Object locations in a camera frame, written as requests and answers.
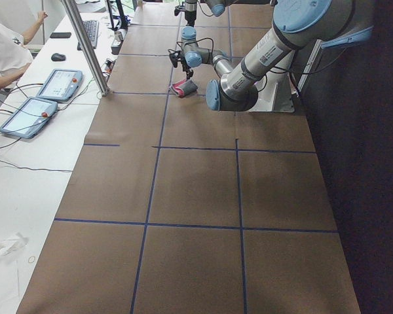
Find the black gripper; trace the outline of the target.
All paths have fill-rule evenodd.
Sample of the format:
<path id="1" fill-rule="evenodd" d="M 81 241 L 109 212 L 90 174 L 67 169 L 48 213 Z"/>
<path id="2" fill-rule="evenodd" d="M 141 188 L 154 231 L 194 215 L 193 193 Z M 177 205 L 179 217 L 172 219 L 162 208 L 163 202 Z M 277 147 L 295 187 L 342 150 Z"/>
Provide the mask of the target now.
<path id="1" fill-rule="evenodd" d="M 187 26 L 194 26 L 197 18 L 197 0 L 184 0 L 175 6 L 174 15 L 177 16 L 181 12 L 185 15 Z"/>
<path id="2" fill-rule="evenodd" d="M 173 68 L 178 68 L 181 65 L 182 70 L 186 73 L 186 79 L 189 80 L 193 77 L 193 70 L 188 66 L 184 53 L 181 50 L 168 50 L 168 57 L 173 65 Z"/>

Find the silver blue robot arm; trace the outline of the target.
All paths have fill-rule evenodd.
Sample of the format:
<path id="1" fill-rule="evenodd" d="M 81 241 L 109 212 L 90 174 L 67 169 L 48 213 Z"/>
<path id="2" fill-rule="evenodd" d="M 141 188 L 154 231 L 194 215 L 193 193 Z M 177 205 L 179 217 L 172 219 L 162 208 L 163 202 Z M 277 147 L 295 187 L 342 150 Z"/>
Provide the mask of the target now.
<path id="1" fill-rule="evenodd" d="M 174 16 L 178 16 L 181 12 L 184 13 L 186 26 L 194 26 L 197 18 L 197 7 L 201 4 L 205 3 L 210 9 L 211 14 L 206 14 L 206 16 L 215 16 L 219 17 L 224 12 L 225 9 L 233 4 L 242 4 L 242 5 L 270 5 L 274 7 L 278 1 L 267 0 L 267 1 L 256 1 L 256 0 L 247 0 L 247 1 L 231 1 L 231 0 L 207 0 L 207 1 L 197 1 L 197 0 L 185 0 L 180 1 L 179 5 L 174 8 Z"/>
<path id="2" fill-rule="evenodd" d="M 287 73 L 284 60 L 310 42 L 321 40 L 321 47 L 348 48 L 367 41 L 373 31 L 375 1 L 270 1 L 273 7 L 272 27 L 243 57 L 232 66 L 228 57 L 214 48 L 198 45 L 196 1 L 177 6 L 175 13 L 185 13 L 187 25 L 181 30 L 178 50 L 170 50 L 174 67 L 182 65 L 186 78 L 171 85 L 179 97 L 196 90 L 191 81 L 193 68 L 210 64 L 218 75 L 207 85 L 206 103 L 213 111 L 248 111 L 258 107 L 256 83 L 268 81 L 270 71 Z"/>

